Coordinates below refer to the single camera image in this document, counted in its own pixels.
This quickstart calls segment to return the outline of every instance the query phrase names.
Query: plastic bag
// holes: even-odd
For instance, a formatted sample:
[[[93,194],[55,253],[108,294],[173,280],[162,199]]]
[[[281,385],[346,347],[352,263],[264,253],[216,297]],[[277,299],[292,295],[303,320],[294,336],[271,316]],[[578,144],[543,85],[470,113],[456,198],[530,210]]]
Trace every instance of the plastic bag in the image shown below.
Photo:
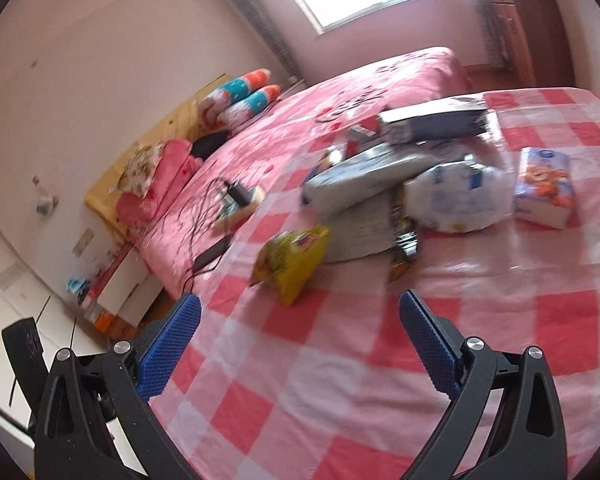
[[[511,210],[506,173],[474,162],[435,166],[407,182],[405,194],[405,214],[443,233],[479,231]]]
[[[304,196],[321,219],[382,193],[444,162],[414,146],[378,144],[329,168],[304,184]]]

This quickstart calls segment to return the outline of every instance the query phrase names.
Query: blue gripper pad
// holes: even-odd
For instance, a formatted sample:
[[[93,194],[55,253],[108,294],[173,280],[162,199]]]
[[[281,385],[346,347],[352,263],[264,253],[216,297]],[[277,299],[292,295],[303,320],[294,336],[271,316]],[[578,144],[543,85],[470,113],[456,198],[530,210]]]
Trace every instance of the blue gripper pad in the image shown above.
[[[400,321],[436,390],[453,401],[461,388],[459,353],[446,340],[429,307],[411,291],[400,296],[399,311]]]
[[[160,395],[200,324],[202,306],[195,294],[183,294],[138,359],[136,390],[144,402]]]

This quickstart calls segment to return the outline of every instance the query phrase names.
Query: snack bag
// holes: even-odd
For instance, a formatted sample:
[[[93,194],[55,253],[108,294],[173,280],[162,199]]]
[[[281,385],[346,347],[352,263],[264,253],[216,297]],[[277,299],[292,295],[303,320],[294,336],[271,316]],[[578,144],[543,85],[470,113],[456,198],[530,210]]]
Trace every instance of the snack bag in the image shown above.
[[[275,235],[260,249],[249,284],[265,282],[275,287],[282,303],[291,306],[322,260],[328,240],[324,226]]]

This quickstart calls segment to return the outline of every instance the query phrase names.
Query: pink pillow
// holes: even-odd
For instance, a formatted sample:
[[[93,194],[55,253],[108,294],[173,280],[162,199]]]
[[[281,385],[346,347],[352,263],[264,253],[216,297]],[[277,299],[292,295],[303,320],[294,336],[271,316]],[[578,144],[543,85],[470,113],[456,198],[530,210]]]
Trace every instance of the pink pillow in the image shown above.
[[[138,198],[131,193],[123,193],[116,204],[118,217],[133,228],[146,227],[160,219],[202,167],[202,160],[191,156],[190,150],[188,140],[168,140],[146,196]]]

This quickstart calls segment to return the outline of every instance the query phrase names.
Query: electrical outlet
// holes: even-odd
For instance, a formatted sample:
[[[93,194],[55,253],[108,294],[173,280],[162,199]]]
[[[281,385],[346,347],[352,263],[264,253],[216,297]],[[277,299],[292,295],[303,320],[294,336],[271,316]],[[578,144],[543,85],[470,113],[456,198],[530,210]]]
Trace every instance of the electrical outlet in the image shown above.
[[[84,250],[91,243],[91,240],[93,240],[93,231],[91,229],[87,228],[85,230],[85,232],[82,233],[82,236],[78,240],[78,243],[74,245],[73,252],[74,252],[75,256],[80,258],[80,256],[82,256],[82,253],[84,252]]]

